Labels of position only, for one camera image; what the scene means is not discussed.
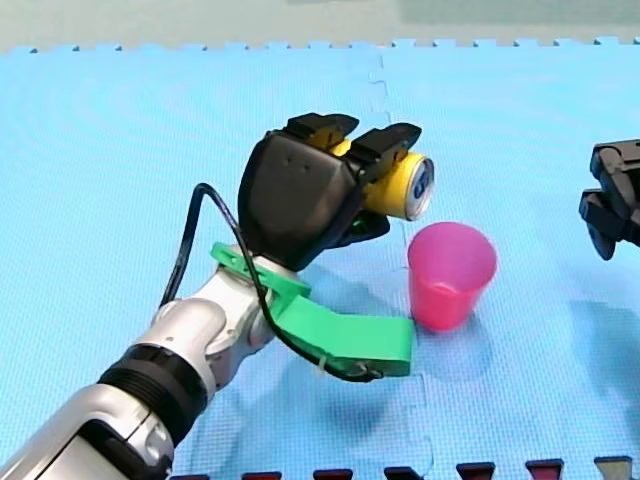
can lid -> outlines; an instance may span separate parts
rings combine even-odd
[[[430,158],[422,157],[417,162],[407,184],[405,195],[405,217],[414,221],[422,216],[431,203],[435,183],[435,168]]]

yellow can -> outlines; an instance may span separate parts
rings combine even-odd
[[[341,157],[350,147],[351,142],[345,140],[334,147],[332,153]],[[386,176],[365,187],[365,208],[409,221],[417,220],[429,207],[434,180],[431,159],[409,152],[394,163]]]

black cable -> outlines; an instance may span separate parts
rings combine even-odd
[[[218,192],[212,186],[206,183],[199,183],[193,190],[191,202],[189,204],[189,211],[187,213],[187,221],[185,223],[184,233],[182,234],[182,242],[180,243],[180,250],[178,251],[178,258],[176,259],[175,266],[173,267],[173,272],[171,273],[171,277],[169,278],[169,282],[167,283],[162,301],[160,302],[160,307],[171,302],[176,297],[178,288],[180,287],[180,283],[182,282],[182,278],[184,277],[184,273],[187,269],[187,264],[189,263],[189,255],[191,254],[191,247],[193,246],[193,239],[195,237],[196,228],[198,226],[198,218],[200,217],[200,207],[202,206],[202,200],[205,195],[209,196],[211,200],[213,200],[213,203],[216,204],[225,221],[233,231],[233,235],[236,237],[236,241],[238,242],[238,246],[240,247],[242,256],[247,263],[249,276],[251,277],[251,281],[256,288],[256,292],[258,294],[258,303],[262,310],[262,314],[264,315],[264,318],[267,321],[269,327],[273,330],[275,336],[278,337],[278,339],[287,347],[293,350],[293,352],[300,355],[305,360],[313,363],[314,365],[321,366],[321,368],[325,372],[336,378],[339,378],[340,380],[345,380],[348,382],[370,382],[371,380],[381,378],[382,374],[380,372],[370,370],[366,366],[363,366],[363,373],[349,375],[347,373],[344,373],[340,369],[333,367],[332,365],[322,365],[322,360],[319,357],[316,357],[303,348],[300,348],[280,327],[278,327],[278,325],[276,325],[273,317],[271,316],[269,306],[267,305],[265,288],[260,283],[258,272],[256,271],[253,258],[249,253],[249,249],[247,248],[244,238],[242,237],[240,226],[233,217],[233,214],[229,211],[229,207],[227,207],[227,205],[224,203],[224,200],[222,200],[222,197],[220,197]]]

pink cup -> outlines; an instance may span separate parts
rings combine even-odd
[[[453,222],[422,229],[409,246],[411,313],[428,330],[462,325],[496,273],[496,251],[476,229]]]

green 3d-printed part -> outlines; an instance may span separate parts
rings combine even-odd
[[[341,315],[298,296],[278,326],[343,371],[359,373],[366,365],[387,377],[410,373],[414,324],[408,318]]]
[[[238,275],[251,281],[249,269],[247,268],[244,257],[242,254],[234,252],[228,245],[216,243],[211,250],[211,256],[220,265],[224,265],[229,270],[233,270]],[[269,310],[276,323],[282,312],[286,310],[293,299],[298,296],[308,297],[311,294],[311,287],[306,283],[278,275],[257,264],[256,271],[260,278],[260,283],[274,293],[274,298]]]
[[[250,279],[242,255],[227,245],[216,243],[211,255]],[[366,366],[383,376],[409,374],[415,334],[410,319],[338,314],[309,300],[309,285],[259,265],[256,270],[260,282],[274,294],[270,306],[274,321],[306,351],[344,372],[357,374]]]

